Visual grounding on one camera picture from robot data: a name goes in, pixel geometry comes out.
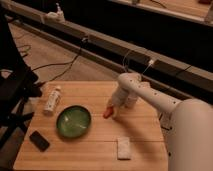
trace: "wooden table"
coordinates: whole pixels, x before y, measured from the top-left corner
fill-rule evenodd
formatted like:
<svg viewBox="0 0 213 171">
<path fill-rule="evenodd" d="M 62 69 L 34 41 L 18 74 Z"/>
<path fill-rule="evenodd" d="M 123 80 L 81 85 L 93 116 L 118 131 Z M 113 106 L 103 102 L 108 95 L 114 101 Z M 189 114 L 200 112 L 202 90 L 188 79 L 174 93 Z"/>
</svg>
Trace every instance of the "wooden table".
<svg viewBox="0 0 213 171">
<path fill-rule="evenodd" d="M 52 117 L 42 114 L 49 93 L 62 87 L 62 98 Z M 103 119 L 107 100 L 117 87 L 116 82 L 50 82 L 46 84 L 24 142 L 14 164 L 17 171 L 167 171 L 167 153 L 154 108 L 138 100 L 134 109 L 121 109 L 117 120 Z M 83 105 L 92 115 L 89 132 L 81 138 L 67 140 L 58 136 L 58 114 L 71 105 Z M 29 135 L 39 131 L 51 143 L 40 152 Z M 117 160 L 117 138 L 131 139 L 132 159 Z"/>
</svg>

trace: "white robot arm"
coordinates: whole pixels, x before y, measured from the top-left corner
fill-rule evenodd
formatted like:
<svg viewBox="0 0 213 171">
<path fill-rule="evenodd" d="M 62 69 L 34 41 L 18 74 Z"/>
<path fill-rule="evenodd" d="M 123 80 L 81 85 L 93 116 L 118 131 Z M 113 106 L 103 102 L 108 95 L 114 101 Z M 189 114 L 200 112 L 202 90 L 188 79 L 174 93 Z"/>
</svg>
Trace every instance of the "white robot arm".
<svg viewBox="0 0 213 171">
<path fill-rule="evenodd" d="M 199 99 L 181 101 L 143 86 L 139 74 L 121 74 L 118 83 L 111 107 L 122 106 L 133 93 L 171 118 L 169 171 L 213 171 L 213 108 L 209 104 Z"/>
</svg>

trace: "floor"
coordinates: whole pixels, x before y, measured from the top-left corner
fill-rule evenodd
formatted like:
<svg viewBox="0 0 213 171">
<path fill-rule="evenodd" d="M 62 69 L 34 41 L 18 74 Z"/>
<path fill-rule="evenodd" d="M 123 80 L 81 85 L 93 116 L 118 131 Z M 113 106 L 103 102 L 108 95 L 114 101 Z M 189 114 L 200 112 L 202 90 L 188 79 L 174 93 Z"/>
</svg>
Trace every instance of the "floor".
<svg viewBox="0 0 213 171">
<path fill-rule="evenodd" d="M 61 46 L 41 38 L 39 35 L 26 31 L 20 26 L 10 24 L 10 28 L 19 51 L 28 51 L 28 56 L 24 57 L 24 60 L 32 69 L 49 63 L 70 61 L 76 55 Z M 49 81 L 61 74 L 66 68 L 67 66 L 52 66 L 35 72 L 38 74 L 40 81 Z M 111 81 L 116 80 L 117 76 L 118 73 L 109 68 L 79 56 L 72 68 L 57 80 Z M 25 107 L 25 113 L 33 111 L 35 104 L 36 99 L 30 99 Z M 17 129 L 0 151 L 1 167 L 12 168 L 23 138 L 23 133 Z"/>
</svg>

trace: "bowl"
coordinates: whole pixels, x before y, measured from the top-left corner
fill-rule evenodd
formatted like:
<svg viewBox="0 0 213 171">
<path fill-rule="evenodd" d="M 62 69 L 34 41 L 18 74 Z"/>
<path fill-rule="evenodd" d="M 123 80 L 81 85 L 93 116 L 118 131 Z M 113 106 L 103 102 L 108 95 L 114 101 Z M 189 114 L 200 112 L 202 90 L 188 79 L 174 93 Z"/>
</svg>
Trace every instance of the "bowl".
<svg viewBox="0 0 213 171">
<path fill-rule="evenodd" d="M 67 138 L 76 138 L 85 134 L 91 124 L 90 112 L 83 106 L 70 106 L 58 116 L 58 133 Z"/>
</svg>

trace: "red object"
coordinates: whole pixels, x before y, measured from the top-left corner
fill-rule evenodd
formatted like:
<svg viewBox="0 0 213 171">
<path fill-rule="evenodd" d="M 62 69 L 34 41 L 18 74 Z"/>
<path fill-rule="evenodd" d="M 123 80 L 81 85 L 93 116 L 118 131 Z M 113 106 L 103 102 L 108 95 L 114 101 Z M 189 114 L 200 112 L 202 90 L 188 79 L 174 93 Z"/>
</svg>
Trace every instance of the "red object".
<svg viewBox="0 0 213 171">
<path fill-rule="evenodd" d="M 107 119 L 107 118 L 109 118 L 112 114 L 113 114 L 113 106 L 111 106 L 111 107 L 107 107 L 106 108 L 106 111 L 103 113 L 103 117 L 105 118 L 105 119 Z"/>
</svg>

